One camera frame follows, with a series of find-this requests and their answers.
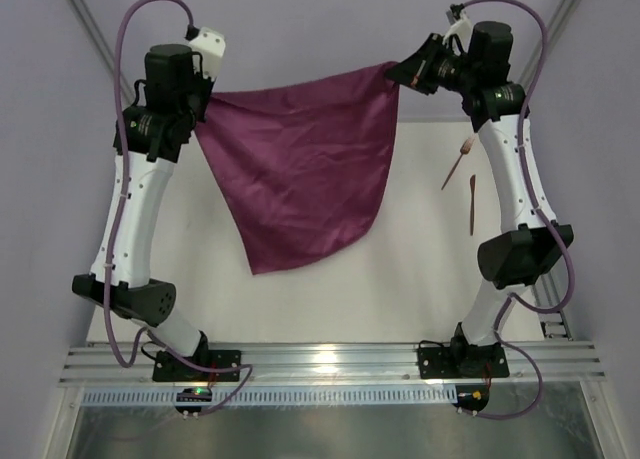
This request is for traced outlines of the purple satin napkin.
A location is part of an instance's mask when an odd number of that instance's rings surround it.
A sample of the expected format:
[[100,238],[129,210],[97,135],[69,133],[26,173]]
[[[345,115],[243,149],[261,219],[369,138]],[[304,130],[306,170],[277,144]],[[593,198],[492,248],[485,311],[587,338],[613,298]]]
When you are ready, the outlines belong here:
[[311,265],[371,229],[396,137],[391,66],[211,97],[196,137],[252,274]]

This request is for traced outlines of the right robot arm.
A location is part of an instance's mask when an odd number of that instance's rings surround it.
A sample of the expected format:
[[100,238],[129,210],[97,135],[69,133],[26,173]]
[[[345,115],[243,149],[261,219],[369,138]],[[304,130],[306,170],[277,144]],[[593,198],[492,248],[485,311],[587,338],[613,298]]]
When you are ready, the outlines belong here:
[[500,233],[478,248],[483,280],[470,312],[441,350],[437,370],[442,374],[477,377],[489,368],[507,376],[496,334],[511,309],[508,302],[548,273],[574,238],[571,226],[558,223],[543,197],[526,93],[508,79],[512,45],[507,24],[456,19],[445,34],[431,34],[385,74],[424,95],[444,88],[461,96],[462,109],[487,154],[499,199]]

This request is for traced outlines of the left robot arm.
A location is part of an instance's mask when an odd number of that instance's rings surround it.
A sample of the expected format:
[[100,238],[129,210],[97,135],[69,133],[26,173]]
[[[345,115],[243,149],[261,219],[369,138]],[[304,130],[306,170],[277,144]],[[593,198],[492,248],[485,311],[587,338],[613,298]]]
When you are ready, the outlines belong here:
[[203,334],[175,306],[174,284],[152,278],[151,246],[162,198],[180,151],[205,110],[225,46],[192,40],[156,45],[145,56],[145,76],[123,111],[124,136],[116,140],[115,184],[98,254],[73,292],[148,329],[183,357],[203,350]]

